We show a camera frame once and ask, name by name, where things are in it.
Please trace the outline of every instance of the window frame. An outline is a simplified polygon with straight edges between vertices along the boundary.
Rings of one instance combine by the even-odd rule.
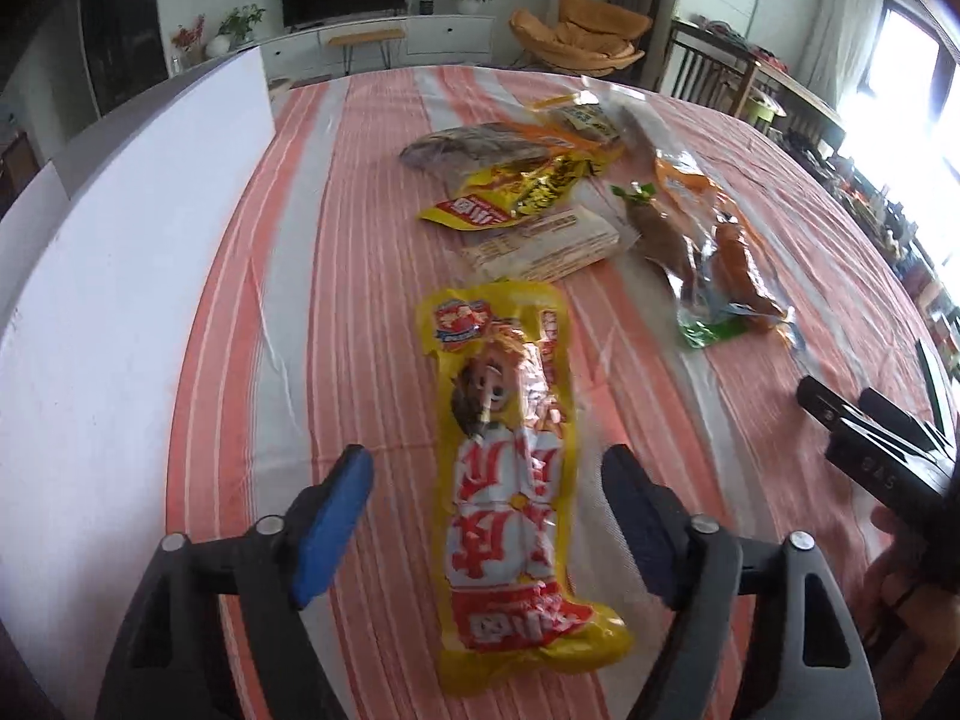
[[[933,127],[934,124],[939,122],[944,112],[944,105],[947,104],[947,95],[949,95],[950,86],[953,84],[954,76],[957,75],[957,63],[953,59],[947,46],[944,45],[944,41],[937,33],[937,30],[933,28],[933,25],[927,23],[899,1],[883,0],[883,10],[880,11],[880,20],[877,23],[877,32],[874,35],[874,45],[870,48],[870,58],[867,60],[867,66],[864,68],[863,75],[860,77],[860,84],[858,84],[857,90],[866,95],[870,95],[870,97],[874,99],[877,98],[877,92],[872,90],[868,79],[870,79],[870,69],[874,64],[874,58],[877,54],[877,46],[880,45],[880,34],[883,32],[883,28],[887,23],[887,16],[889,16],[890,13],[903,16],[912,23],[912,25],[925,34],[928,34],[937,42],[937,62],[933,66],[933,76],[930,79],[930,98],[928,103],[928,122],[930,127]]]

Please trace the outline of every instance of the white vase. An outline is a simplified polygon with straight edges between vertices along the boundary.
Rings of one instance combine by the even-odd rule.
[[[472,16],[478,10],[480,10],[481,4],[482,2],[479,0],[458,0],[457,13],[463,13],[465,16]]]
[[[229,35],[217,35],[209,43],[206,44],[206,55],[210,59],[215,59],[218,56],[227,56],[230,52],[230,36]]]

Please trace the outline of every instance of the metal screw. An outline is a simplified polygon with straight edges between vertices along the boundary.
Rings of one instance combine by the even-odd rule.
[[[799,549],[800,552],[806,552],[809,549],[813,549],[817,542],[813,541],[813,536],[810,536],[806,531],[794,531],[790,534],[790,543]]]
[[[272,536],[274,533],[279,533],[283,530],[283,517],[278,517],[276,514],[268,514],[267,517],[261,517],[256,522],[256,531],[261,534],[261,536]]]
[[[709,536],[711,533],[720,530],[720,523],[713,517],[707,517],[707,514],[694,514],[693,517],[690,517],[690,525],[693,526],[693,530],[702,533],[704,536]]]
[[[160,549],[164,552],[176,552],[185,543],[186,536],[183,533],[170,533],[169,536],[164,536],[160,541]]]

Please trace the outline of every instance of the white cabinet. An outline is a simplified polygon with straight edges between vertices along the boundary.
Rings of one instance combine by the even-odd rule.
[[[301,80],[314,76],[342,76],[343,52],[328,46],[337,35],[400,28],[406,37],[389,42],[392,64],[490,64],[492,16],[395,16],[321,26],[260,43],[268,79]],[[382,70],[379,45],[358,45],[352,71]]]

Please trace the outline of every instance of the striped tablecloth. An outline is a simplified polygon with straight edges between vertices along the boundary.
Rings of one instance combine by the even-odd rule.
[[[433,130],[524,119],[523,103],[575,79],[466,67],[363,74],[291,93],[224,233],[184,359],[172,425],[167,527],[195,541],[241,533],[323,479],[347,443],[376,459],[376,486],[332,591],[304,620],[331,683],[358,718],[624,717],[664,638],[599,488],[604,446],[627,442],[691,512],[744,536],[816,536],[844,591],[877,552],[872,499],[823,459],[826,433],[795,404],[811,372],[848,397],[874,386],[927,413],[914,341],[920,317],[856,225],[776,146],[727,116],[651,95],[765,235],[808,349],[748,335],[690,351],[661,282],[632,252],[560,284],[586,435],[571,575],[578,594],[618,610],[637,646],[592,675],[547,671],[480,696],[440,692],[428,574],[435,475],[435,377],[416,303],[453,283],[464,240],[416,212],[440,182],[397,154]],[[606,182],[649,180],[625,157]],[[266,718],[239,626],[227,641],[250,718]],[[729,707],[747,617],[738,614],[717,692]]]

